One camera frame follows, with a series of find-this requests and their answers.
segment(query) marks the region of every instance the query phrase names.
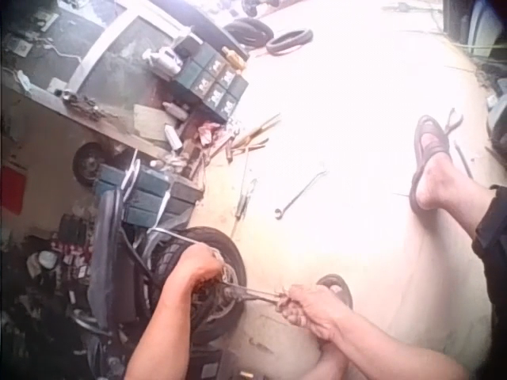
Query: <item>spanner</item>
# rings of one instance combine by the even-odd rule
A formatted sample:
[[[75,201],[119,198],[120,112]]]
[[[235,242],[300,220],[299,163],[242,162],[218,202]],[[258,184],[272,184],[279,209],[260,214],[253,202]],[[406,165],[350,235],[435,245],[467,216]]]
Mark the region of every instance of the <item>spanner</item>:
[[[318,179],[320,178],[321,176],[327,174],[327,170],[326,169],[322,169],[322,171],[318,172],[317,174],[315,174],[315,177],[313,177],[311,179],[310,182],[308,182],[308,184],[303,188],[303,190],[301,190],[300,192],[298,192],[294,198],[292,198],[289,203],[287,203],[287,205],[284,207],[284,208],[277,208],[275,210],[275,218],[276,219],[282,219],[284,217],[284,214],[285,214],[285,211],[290,207],[292,206],[292,204],[306,191],[308,190],[308,188]]]

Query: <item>workbench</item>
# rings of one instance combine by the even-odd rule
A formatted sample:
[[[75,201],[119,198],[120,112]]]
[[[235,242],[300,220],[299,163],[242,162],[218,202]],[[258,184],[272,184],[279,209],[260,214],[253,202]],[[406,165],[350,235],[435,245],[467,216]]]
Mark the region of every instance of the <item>workbench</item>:
[[[161,109],[170,98],[168,83],[156,77],[141,55],[158,50],[188,28],[148,1],[93,1],[73,9],[58,0],[43,8],[23,8],[3,17],[2,41],[10,48],[2,57],[4,98],[21,93],[106,138],[164,160],[166,144],[142,139],[134,128],[134,105]],[[41,21],[43,11],[46,20]],[[22,70],[26,91],[17,78]],[[106,117],[98,121],[69,108],[55,90],[93,99]]]

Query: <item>forearm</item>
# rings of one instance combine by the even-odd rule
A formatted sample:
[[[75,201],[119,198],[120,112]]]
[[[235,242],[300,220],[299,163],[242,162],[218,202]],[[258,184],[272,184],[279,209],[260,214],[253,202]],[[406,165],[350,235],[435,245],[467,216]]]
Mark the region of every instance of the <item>forearm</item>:
[[[336,320],[336,326],[334,343],[371,380],[468,378],[454,360],[399,342],[351,310]]]
[[[128,364],[127,380],[185,378],[189,363],[191,297],[192,286],[187,279],[168,278]]]

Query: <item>foot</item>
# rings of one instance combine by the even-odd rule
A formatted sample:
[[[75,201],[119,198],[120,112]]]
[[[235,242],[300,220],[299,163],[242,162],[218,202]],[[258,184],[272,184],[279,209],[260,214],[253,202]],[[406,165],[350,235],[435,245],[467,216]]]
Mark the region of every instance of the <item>foot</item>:
[[[322,346],[322,354],[315,367],[303,376],[303,380],[320,380],[324,378],[338,380],[343,378],[349,361],[333,343]]]
[[[429,133],[424,134],[421,137],[423,149],[433,141],[438,139]],[[440,207],[445,189],[449,186],[450,168],[453,168],[452,160],[446,153],[437,153],[428,160],[415,192],[415,199],[420,208],[432,210]]]

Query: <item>black shorts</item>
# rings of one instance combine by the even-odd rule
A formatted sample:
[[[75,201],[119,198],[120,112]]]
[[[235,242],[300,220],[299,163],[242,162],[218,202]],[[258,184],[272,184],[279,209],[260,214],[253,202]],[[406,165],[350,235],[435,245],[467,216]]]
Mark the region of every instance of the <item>black shorts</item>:
[[[507,378],[507,188],[497,193],[476,230],[472,248],[484,264],[493,305],[491,348],[477,378]]]

